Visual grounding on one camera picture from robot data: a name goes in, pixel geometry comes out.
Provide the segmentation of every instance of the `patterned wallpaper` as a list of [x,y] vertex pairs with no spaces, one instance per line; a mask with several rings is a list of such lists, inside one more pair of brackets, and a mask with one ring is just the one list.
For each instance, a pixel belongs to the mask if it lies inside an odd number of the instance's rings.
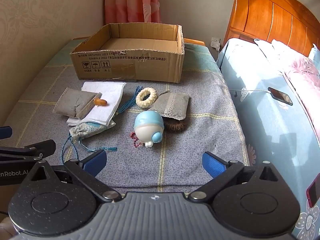
[[0,125],[69,40],[103,25],[104,0],[0,0]]

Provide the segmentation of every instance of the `gray gripper base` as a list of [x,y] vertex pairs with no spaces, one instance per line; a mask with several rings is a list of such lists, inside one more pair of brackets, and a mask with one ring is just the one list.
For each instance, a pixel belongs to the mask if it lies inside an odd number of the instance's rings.
[[[105,203],[96,216],[75,232],[56,237],[20,233],[13,240],[245,240],[221,226],[204,204],[182,193],[127,193]],[[292,240],[284,235],[273,240]]]

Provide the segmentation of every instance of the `wall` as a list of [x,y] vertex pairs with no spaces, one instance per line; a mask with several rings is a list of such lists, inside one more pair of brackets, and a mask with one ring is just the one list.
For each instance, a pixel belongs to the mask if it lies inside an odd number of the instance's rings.
[[[298,0],[320,20],[320,0]],[[185,38],[204,41],[211,37],[222,41],[227,30],[233,0],[160,0],[163,23],[180,24]],[[217,58],[217,52],[210,51]]]
[[0,125],[69,40],[103,25],[104,0],[0,0]]

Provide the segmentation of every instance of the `red phone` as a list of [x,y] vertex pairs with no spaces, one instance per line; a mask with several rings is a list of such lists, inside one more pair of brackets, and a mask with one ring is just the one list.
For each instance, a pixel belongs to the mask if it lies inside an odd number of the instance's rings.
[[307,198],[310,208],[314,207],[320,198],[320,173],[307,189]]

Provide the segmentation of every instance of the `blanket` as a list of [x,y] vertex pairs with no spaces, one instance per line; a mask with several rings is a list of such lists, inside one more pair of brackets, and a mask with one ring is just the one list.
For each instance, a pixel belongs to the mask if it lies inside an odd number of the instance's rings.
[[[67,117],[52,114],[52,109],[66,87],[80,90],[84,83],[77,78],[70,59],[61,58],[72,50],[75,43],[72,42],[26,89],[5,123],[13,128],[13,136],[1,140],[0,145],[22,147],[53,139],[57,149],[47,161],[51,165],[61,165],[60,152],[68,137]],[[99,180],[121,193],[190,193],[212,179],[202,167],[205,151],[226,161],[234,159],[249,164],[244,135],[228,87],[207,47],[185,44],[179,84],[127,82],[120,106],[132,97],[138,85],[153,87],[158,94],[170,90],[190,95],[187,128],[181,133],[164,132],[162,142],[153,147],[135,148],[130,133],[142,109],[135,106],[115,116],[116,126],[82,140],[88,148],[118,147],[117,152],[107,152],[107,165],[98,174]],[[76,147],[80,159],[90,154],[80,145]],[[65,160],[71,158],[75,158],[75,153],[67,145]]]

